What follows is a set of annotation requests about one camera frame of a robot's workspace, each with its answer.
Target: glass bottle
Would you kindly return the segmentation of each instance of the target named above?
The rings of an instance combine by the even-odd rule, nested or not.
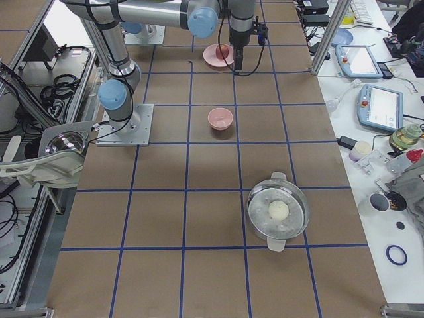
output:
[[[393,149],[404,151],[416,144],[422,134],[419,125],[410,124],[395,131],[389,138],[389,144]]]

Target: pot handle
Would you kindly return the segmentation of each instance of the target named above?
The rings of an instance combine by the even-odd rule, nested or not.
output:
[[[274,252],[282,252],[286,245],[286,240],[276,240],[274,238],[267,237],[266,245],[268,246],[269,250]]]
[[[271,179],[284,179],[287,180],[287,176],[283,172],[272,172]]]

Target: pink plate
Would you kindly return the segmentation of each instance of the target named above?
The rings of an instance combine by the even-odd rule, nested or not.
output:
[[[212,128],[223,131],[233,122],[233,113],[226,108],[214,108],[209,112],[207,121]]]
[[[210,66],[214,66],[216,68],[224,68],[226,65],[224,60],[220,60],[217,57],[217,54],[215,53],[215,50],[217,49],[218,44],[212,44],[209,45],[204,51],[203,51],[203,58],[205,59],[206,63],[208,63]],[[234,54],[233,54],[233,47],[229,46],[229,54],[227,58],[225,59],[229,65],[231,65],[234,62]]]

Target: metal bowl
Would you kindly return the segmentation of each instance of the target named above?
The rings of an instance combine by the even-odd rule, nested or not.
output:
[[[80,154],[85,149],[85,139],[75,131],[66,131],[55,136],[46,147],[46,154],[54,154],[61,150],[75,150]]]
[[[266,240],[269,248],[272,242],[280,245],[280,250],[286,240],[306,229],[310,215],[305,194],[284,178],[273,174],[271,179],[257,184],[249,193],[246,209],[247,220],[254,233]],[[268,207],[273,201],[282,201],[289,207],[290,213],[283,221],[268,214]]]

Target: metal base plate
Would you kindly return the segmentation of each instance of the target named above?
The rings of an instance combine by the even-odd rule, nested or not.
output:
[[[128,46],[148,46],[148,45],[163,44],[164,38],[165,38],[165,27],[160,25],[156,25],[156,34],[146,40],[142,40],[141,38],[138,38],[137,36],[131,33],[126,34],[124,37],[125,44]]]
[[[141,123],[138,126],[138,129],[124,134],[123,136],[117,135],[115,133],[110,134],[112,127],[110,125],[100,126],[99,129],[99,140],[96,140],[96,145],[98,146],[148,146],[148,141],[150,138],[150,130],[152,128],[152,119],[153,119],[153,104],[134,104],[134,112],[137,112],[141,117]],[[105,113],[103,114],[102,121],[108,121],[109,116]]]

